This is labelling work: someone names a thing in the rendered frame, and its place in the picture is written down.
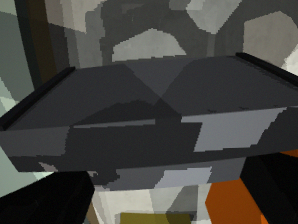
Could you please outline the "yellow rectangular block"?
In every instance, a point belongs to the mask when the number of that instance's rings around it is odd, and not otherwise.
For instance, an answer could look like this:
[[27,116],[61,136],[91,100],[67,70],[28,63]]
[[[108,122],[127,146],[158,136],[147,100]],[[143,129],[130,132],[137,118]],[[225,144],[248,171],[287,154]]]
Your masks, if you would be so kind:
[[121,213],[120,224],[192,224],[189,213]]

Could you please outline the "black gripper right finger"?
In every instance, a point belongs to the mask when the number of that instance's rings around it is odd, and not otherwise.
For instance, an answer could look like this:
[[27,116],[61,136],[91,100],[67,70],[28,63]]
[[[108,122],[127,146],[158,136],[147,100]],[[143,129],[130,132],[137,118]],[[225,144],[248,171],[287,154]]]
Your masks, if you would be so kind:
[[239,179],[267,224],[298,224],[298,157],[279,152],[246,157]]

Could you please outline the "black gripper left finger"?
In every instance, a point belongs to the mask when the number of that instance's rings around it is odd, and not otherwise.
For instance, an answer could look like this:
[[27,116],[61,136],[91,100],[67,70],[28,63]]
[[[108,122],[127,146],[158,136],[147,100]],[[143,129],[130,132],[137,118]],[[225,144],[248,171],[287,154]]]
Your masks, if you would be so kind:
[[84,224],[94,189],[88,171],[53,172],[0,197],[0,224]]

